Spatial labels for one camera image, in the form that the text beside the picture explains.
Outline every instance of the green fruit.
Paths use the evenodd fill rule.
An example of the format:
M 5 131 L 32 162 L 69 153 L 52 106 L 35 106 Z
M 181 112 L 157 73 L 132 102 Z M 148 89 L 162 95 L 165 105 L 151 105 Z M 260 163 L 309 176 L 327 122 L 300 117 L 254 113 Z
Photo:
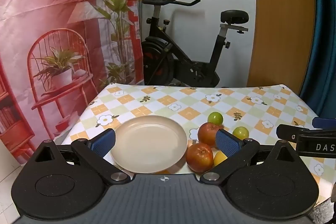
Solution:
M 233 130 L 232 135 L 236 136 L 238 139 L 244 140 L 249 137 L 249 131 L 246 127 L 237 127 Z
M 212 122 L 212 123 L 220 126 L 223 123 L 223 116 L 219 112 L 212 112 L 208 116 L 208 122 Z

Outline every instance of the exercise bike seat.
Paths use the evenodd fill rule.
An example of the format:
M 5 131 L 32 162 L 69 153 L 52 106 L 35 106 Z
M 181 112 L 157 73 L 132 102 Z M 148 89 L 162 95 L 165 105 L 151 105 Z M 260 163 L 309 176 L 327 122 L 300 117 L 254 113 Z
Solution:
M 220 20 L 227 24 L 243 24 L 248 22 L 249 15 L 241 10 L 227 10 L 220 14 Z

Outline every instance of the floral tablecloth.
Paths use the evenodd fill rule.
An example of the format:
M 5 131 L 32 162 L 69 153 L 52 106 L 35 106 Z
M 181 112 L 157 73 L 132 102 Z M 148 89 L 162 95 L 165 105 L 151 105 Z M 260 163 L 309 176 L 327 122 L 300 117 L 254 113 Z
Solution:
M 197 141 L 200 125 L 211 112 L 224 117 L 225 129 L 246 127 L 260 144 L 275 144 L 276 127 L 291 124 L 313 129 L 316 114 L 288 87 L 186 88 L 172 86 L 108 85 L 89 104 L 63 144 L 91 139 L 107 128 L 116 129 L 134 117 L 160 115 L 178 122 L 190 140 Z M 104 157 L 115 164 L 108 153 Z M 302 157 L 320 188 L 318 203 L 331 195 L 336 181 L 335 159 Z M 163 174 L 191 173 L 181 161 Z

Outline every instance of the gray ribbed surface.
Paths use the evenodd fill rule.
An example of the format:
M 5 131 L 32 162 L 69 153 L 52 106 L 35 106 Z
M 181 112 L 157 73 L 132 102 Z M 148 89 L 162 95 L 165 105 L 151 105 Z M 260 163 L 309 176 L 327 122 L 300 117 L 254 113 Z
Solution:
M 46 223 L 22 217 L 16 224 Z M 217 186 L 199 183 L 193 174 L 136 175 L 107 191 L 88 212 L 57 224 L 267 224 L 236 210 Z M 308 218 L 287 224 L 313 224 Z

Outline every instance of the silver bolt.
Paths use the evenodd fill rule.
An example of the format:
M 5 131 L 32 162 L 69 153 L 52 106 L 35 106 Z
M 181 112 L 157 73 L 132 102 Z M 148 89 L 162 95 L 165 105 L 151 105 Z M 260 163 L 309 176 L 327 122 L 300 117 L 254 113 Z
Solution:
M 203 175 L 203 178 L 205 178 L 206 180 L 210 180 L 210 181 L 216 181 L 219 179 L 219 175 L 214 172 L 208 172 Z
M 117 172 L 117 173 L 113 173 L 111 175 L 111 179 L 113 179 L 115 181 L 125 180 L 126 178 L 127 178 L 127 174 L 125 174 L 123 172 Z

